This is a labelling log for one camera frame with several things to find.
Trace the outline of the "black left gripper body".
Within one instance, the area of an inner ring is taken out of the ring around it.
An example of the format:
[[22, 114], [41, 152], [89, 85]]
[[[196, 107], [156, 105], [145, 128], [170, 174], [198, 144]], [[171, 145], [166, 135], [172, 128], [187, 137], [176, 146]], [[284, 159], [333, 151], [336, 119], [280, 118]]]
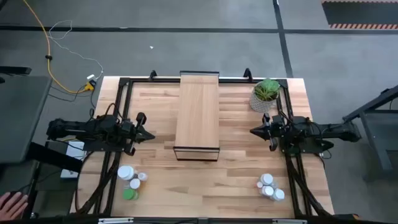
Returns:
[[121, 122], [121, 148], [125, 154], [134, 155], [136, 151], [134, 144], [138, 142], [139, 128], [145, 124], [146, 119], [146, 115], [143, 112], [139, 112], [136, 116], [136, 124], [133, 124], [130, 119], [124, 119]]

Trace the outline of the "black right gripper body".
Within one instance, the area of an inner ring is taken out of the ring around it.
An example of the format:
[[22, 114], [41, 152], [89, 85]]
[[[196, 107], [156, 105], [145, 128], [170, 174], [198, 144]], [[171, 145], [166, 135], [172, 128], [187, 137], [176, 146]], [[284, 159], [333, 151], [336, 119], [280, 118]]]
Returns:
[[270, 151], [275, 151], [278, 147], [278, 140], [284, 132], [284, 119], [281, 115], [271, 117], [269, 113], [264, 113], [262, 117], [264, 126], [264, 137], [266, 141], [270, 142]]

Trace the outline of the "large white medicine bottle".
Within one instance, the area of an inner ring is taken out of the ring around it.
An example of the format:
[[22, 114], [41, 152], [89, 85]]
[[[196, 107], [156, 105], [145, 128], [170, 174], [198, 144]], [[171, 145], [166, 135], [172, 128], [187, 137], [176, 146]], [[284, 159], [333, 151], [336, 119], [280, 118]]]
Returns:
[[132, 166], [123, 165], [119, 167], [117, 174], [120, 179], [130, 181], [136, 173]]

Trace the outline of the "green plant in patterned pot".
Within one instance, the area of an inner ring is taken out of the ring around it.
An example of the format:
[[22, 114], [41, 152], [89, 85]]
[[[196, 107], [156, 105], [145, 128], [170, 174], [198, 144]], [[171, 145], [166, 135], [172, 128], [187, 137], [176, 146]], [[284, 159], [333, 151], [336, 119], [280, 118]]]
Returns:
[[276, 105], [276, 99], [279, 97], [279, 88], [279, 82], [270, 78], [257, 83], [249, 100], [251, 108], [259, 113], [268, 112]]

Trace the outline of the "white power box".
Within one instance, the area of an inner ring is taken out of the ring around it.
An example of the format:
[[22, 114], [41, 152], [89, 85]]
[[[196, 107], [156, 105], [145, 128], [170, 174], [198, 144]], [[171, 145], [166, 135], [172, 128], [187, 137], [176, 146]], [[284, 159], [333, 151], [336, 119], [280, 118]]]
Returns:
[[63, 169], [60, 174], [61, 179], [75, 179], [78, 177], [78, 172]]
[[67, 145], [66, 155], [77, 159], [82, 159], [86, 156], [83, 150], [84, 143], [81, 141], [69, 141]]

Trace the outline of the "black desk beam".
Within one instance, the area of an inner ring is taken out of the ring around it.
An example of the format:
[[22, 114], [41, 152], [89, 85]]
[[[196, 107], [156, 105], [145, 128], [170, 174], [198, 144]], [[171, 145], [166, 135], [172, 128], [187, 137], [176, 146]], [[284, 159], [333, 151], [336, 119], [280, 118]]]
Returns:
[[80, 172], [83, 167], [83, 162], [81, 160], [34, 142], [30, 144], [26, 158], [74, 172]]

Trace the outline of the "black metal table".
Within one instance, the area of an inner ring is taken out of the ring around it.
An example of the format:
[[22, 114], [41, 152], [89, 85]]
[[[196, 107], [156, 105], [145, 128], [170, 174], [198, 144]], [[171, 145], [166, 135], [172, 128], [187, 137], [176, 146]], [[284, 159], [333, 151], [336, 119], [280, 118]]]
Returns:
[[383, 90], [379, 96], [343, 117], [344, 122], [359, 118], [369, 145], [377, 154], [379, 171], [364, 176], [367, 182], [398, 180], [398, 167], [394, 167], [390, 152], [398, 153], [398, 110], [382, 110], [381, 106], [398, 99], [398, 85]]

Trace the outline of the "dark grey low desk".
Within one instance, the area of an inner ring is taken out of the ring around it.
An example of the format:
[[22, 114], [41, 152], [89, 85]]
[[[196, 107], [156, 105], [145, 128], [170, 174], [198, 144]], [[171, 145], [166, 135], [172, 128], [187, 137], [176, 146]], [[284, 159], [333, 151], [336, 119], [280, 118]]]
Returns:
[[27, 208], [19, 218], [30, 219], [38, 191], [41, 164], [37, 161], [25, 161], [20, 164], [0, 164], [0, 197], [9, 192], [11, 195], [21, 192], [27, 196]]

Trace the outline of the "person's hand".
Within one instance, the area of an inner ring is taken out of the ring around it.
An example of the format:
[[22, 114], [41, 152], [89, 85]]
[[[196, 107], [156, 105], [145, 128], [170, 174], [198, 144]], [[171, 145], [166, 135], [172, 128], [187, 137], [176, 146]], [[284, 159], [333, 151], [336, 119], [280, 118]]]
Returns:
[[28, 196], [21, 192], [11, 195], [6, 192], [0, 196], [0, 222], [15, 220], [19, 218], [28, 206]]

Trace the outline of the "black mat with hazard stripes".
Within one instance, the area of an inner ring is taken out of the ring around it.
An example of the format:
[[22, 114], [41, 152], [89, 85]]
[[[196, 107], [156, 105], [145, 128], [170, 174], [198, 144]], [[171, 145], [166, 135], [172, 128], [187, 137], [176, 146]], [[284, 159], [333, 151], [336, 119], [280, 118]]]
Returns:
[[323, 0], [332, 29], [398, 30], [398, 0]]

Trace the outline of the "black metal table frame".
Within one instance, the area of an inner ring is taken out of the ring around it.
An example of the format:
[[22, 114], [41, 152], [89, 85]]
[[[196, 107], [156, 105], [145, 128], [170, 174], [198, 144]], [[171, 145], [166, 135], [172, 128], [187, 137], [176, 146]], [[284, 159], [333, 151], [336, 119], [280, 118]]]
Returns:
[[155, 139], [136, 146], [136, 153], [93, 153], [84, 163], [78, 200], [85, 203], [114, 160], [144, 171], [149, 179], [137, 200], [123, 199], [123, 182], [112, 178], [103, 191], [96, 218], [134, 218], [132, 224], [272, 224], [296, 217], [291, 197], [274, 202], [255, 188], [263, 172], [275, 174], [289, 190], [285, 157], [250, 133], [261, 115], [249, 107], [257, 78], [220, 79], [220, 156], [216, 162], [178, 161], [172, 149], [177, 124], [178, 77], [105, 77], [97, 113], [111, 103], [132, 118], [147, 116], [146, 130]]

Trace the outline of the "wooden shelf black metal frame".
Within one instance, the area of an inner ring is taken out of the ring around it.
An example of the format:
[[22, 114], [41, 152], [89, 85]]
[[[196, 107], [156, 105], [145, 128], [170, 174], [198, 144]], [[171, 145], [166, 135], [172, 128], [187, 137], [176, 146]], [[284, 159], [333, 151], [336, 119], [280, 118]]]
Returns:
[[180, 72], [173, 147], [179, 161], [216, 162], [219, 158], [219, 75], [219, 72]]

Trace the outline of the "silver metal bracket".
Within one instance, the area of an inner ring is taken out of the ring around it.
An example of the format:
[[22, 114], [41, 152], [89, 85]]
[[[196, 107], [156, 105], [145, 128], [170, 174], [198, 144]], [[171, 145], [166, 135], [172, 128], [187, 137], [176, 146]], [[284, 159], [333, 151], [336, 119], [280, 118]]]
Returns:
[[306, 220], [299, 219], [273, 219], [272, 224], [308, 224]]
[[100, 218], [98, 224], [132, 224], [134, 218]]

